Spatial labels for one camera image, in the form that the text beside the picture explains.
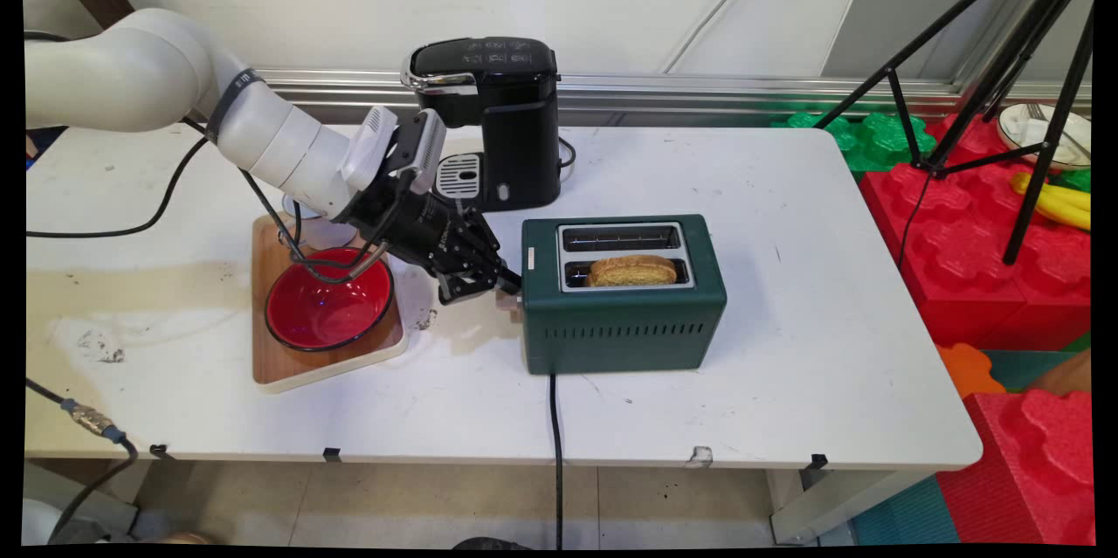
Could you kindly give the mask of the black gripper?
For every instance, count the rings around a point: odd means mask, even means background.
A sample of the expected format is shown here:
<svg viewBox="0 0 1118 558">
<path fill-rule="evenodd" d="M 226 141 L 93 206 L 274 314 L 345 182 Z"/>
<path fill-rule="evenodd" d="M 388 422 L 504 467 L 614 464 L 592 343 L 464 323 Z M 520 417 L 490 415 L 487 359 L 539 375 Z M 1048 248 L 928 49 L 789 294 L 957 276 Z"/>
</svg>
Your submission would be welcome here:
<svg viewBox="0 0 1118 558">
<path fill-rule="evenodd" d="M 483 212 L 459 212 L 432 192 L 413 192 L 396 177 L 379 177 L 356 193 L 338 219 L 375 246 L 385 243 L 389 254 L 436 274 L 444 308 L 491 291 L 510 296 L 521 291 L 521 277 L 503 269 L 506 261 Z M 467 271 L 479 264 L 484 271 Z"/>
</svg>

